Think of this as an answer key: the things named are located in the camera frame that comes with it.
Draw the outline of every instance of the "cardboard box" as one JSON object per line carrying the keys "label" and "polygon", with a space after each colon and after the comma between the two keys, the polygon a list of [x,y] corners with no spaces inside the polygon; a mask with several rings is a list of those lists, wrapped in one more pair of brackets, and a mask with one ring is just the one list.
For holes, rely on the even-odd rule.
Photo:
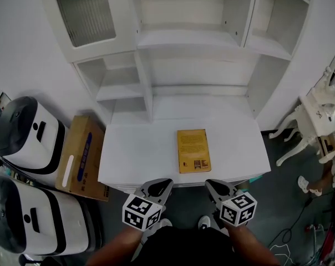
{"label": "cardboard box", "polygon": [[88,116],[75,116],[65,140],[55,187],[108,201],[109,187],[98,182],[104,133]]}
{"label": "cardboard box", "polygon": [[179,130],[177,132],[180,173],[204,172],[211,170],[205,129]]}

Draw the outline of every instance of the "desk surface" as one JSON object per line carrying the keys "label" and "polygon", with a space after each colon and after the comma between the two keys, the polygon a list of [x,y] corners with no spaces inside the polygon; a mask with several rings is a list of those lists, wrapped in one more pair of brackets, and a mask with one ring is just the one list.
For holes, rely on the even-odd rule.
{"label": "desk surface", "polygon": [[[206,129],[210,172],[179,173],[176,131],[187,129]],[[265,145],[244,97],[174,96],[154,100],[152,124],[107,126],[98,179],[140,185],[168,177],[179,184],[235,181],[268,171]]]}

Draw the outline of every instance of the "wall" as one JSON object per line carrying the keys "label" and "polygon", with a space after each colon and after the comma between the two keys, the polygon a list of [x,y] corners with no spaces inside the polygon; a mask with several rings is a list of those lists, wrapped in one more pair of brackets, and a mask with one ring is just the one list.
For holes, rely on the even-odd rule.
{"label": "wall", "polygon": [[34,96],[66,125],[75,114],[102,114],[65,61],[41,0],[0,0],[0,89]]}
{"label": "wall", "polygon": [[335,0],[311,0],[303,37],[285,75],[257,117],[260,130],[272,130],[309,92],[335,56]]}

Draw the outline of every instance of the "foot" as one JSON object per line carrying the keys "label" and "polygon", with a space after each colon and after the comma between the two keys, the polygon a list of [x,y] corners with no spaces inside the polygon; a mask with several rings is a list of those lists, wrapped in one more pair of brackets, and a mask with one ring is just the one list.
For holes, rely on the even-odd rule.
{"label": "foot", "polygon": [[211,219],[209,216],[203,216],[202,218],[200,218],[199,223],[198,223],[199,230],[210,228],[210,227],[211,227]]}
{"label": "foot", "polygon": [[161,219],[157,225],[159,225],[158,229],[163,227],[172,227],[172,223],[170,222],[169,219]]}
{"label": "foot", "polygon": [[151,228],[147,229],[142,237],[142,242],[145,243],[149,236],[152,236],[156,233],[158,229],[163,227],[172,227],[172,223],[168,219],[161,219],[158,223],[153,225]]}
{"label": "foot", "polygon": [[300,187],[300,189],[304,192],[304,193],[308,193],[308,189],[307,186],[309,184],[309,181],[307,181],[303,176],[299,176],[298,177],[298,186]]}
{"label": "foot", "polygon": [[322,195],[322,190],[317,189],[308,189],[309,181],[307,181],[303,176],[298,177],[298,186],[304,193],[308,193],[310,191],[316,196]]}
{"label": "foot", "polygon": [[318,189],[309,189],[309,191],[311,193],[313,193],[315,196],[321,196],[322,195],[322,190],[318,190]]}

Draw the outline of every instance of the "book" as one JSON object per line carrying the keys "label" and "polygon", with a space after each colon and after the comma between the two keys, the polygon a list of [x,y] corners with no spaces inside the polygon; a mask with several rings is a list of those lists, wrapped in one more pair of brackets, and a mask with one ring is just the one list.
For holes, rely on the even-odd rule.
{"label": "book", "polygon": [[211,171],[205,129],[177,131],[180,173]]}

